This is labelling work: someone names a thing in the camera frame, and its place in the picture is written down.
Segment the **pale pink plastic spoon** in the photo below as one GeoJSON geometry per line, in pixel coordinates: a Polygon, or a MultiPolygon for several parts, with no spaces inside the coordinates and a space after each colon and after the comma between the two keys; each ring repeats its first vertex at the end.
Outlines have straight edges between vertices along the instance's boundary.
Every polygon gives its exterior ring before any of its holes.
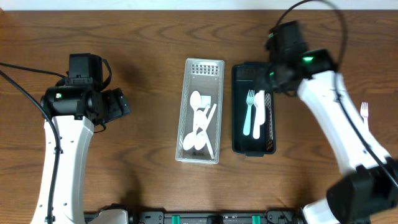
{"type": "Polygon", "coordinates": [[[260,126],[266,120],[266,107],[265,107],[265,91],[260,90],[254,96],[254,106],[256,107],[256,114],[254,118],[254,127],[252,136],[254,139],[260,138],[260,126]]]}

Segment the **black mesh plastic basket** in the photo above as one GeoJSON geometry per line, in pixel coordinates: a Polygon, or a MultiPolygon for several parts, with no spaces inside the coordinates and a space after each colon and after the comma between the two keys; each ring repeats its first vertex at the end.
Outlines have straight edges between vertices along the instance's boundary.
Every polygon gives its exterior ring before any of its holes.
{"type": "Polygon", "coordinates": [[[276,152],[274,95],[264,94],[265,122],[260,125],[259,139],[252,134],[243,134],[246,117],[248,92],[257,84],[257,78],[263,76],[269,65],[264,62],[245,62],[234,65],[231,70],[232,89],[232,149],[245,156],[262,157],[276,152]]]}

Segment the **pale green plastic fork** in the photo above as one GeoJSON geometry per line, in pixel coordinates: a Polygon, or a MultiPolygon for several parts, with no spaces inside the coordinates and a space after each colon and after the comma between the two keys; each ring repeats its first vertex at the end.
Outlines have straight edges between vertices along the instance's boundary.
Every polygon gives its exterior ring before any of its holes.
{"type": "Polygon", "coordinates": [[[245,117],[244,125],[243,125],[243,134],[245,136],[248,136],[250,133],[251,110],[252,110],[252,106],[254,104],[254,95],[255,95],[254,90],[249,90],[248,95],[246,97],[247,111],[246,111],[246,117],[245,117]]]}

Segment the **clear mesh plastic basket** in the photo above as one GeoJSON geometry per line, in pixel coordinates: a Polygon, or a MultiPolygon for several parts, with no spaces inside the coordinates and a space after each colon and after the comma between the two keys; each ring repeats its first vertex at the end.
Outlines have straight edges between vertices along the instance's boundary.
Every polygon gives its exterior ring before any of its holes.
{"type": "Polygon", "coordinates": [[[188,58],[175,159],[217,164],[220,155],[224,61],[188,58]]]}

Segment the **white spoon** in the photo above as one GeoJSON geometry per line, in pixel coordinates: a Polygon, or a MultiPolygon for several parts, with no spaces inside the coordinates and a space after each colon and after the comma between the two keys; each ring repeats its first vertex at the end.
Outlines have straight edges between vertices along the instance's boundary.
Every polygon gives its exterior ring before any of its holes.
{"type": "Polygon", "coordinates": [[[198,91],[193,91],[190,97],[190,106],[193,109],[193,132],[197,131],[196,112],[201,106],[201,95],[198,91]]]}
{"type": "Polygon", "coordinates": [[[197,111],[197,116],[199,119],[198,127],[201,128],[201,131],[197,134],[196,140],[195,140],[195,149],[196,150],[201,150],[205,147],[206,144],[209,143],[209,138],[208,138],[208,133],[207,129],[210,125],[210,122],[212,120],[212,117],[216,111],[217,104],[214,104],[211,107],[210,113],[207,116],[207,110],[204,111],[197,111]]]}

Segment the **white spoon vertical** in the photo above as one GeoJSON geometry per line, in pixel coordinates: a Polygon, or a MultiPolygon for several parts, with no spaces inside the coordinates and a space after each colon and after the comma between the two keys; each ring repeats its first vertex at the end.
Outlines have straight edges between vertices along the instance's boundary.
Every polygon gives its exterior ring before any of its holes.
{"type": "Polygon", "coordinates": [[[201,131],[201,128],[199,128],[198,127],[198,124],[197,124],[197,131],[196,132],[190,132],[190,133],[188,133],[186,136],[185,136],[185,138],[184,138],[184,140],[183,140],[183,149],[184,150],[190,150],[191,148],[195,148],[195,140],[196,140],[196,136],[197,136],[197,134],[199,133],[201,131]]]}

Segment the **white fork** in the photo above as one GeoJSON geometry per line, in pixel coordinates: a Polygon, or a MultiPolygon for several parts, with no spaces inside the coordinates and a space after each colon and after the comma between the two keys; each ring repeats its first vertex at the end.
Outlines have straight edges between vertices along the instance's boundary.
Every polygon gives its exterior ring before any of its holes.
{"type": "Polygon", "coordinates": [[[368,109],[368,103],[365,101],[361,103],[360,115],[363,119],[365,128],[369,130],[369,124],[368,124],[369,109],[368,109]]]}

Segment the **white spoon horizontal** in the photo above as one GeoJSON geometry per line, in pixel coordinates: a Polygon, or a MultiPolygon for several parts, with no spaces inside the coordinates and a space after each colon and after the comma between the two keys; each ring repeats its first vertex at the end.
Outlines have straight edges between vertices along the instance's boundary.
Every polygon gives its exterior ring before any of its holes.
{"type": "Polygon", "coordinates": [[[212,159],[214,159],[215,155],[214,155],[213,148],[211,146],[211,142],[210,142],[210,139],[209,139],[208,133],[207,133],[208,118],[206,117],[206,115],[204,114],[203,111],[200,111],[200,110],[197,111],[197,124],[198,124],[198,127],[201,128],[201,131],[196,136],[195,149],[201,150],[202,148],[207,146],[210,157],[212,159]]]}

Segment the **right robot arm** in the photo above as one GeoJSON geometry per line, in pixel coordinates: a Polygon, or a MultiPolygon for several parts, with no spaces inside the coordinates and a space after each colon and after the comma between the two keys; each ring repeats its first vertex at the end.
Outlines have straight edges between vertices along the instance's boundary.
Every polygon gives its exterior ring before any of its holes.
{"type": "Polygon", "coordinates": [[[301,209],[303,223],[363,222],[397,206],[397,161],[363,123],[338,64],[325,49],[271,50],[266,87],[294,91],[317,119],[341,180],[301,209]]]}

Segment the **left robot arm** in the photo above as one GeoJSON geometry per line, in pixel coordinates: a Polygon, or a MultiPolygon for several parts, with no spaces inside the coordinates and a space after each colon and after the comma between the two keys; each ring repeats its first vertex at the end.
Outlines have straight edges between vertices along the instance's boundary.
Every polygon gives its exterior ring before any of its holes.
{"type": "Polygon", "coordinates": [[[86,158],[95,126],[130,113],[121,89],[56,86],[46,91],[42,104],[51,120],[44,124],[44,169],[32,223],[128,223],[128,211],[119,205],[95,216],[83,209],[86,158]]]}

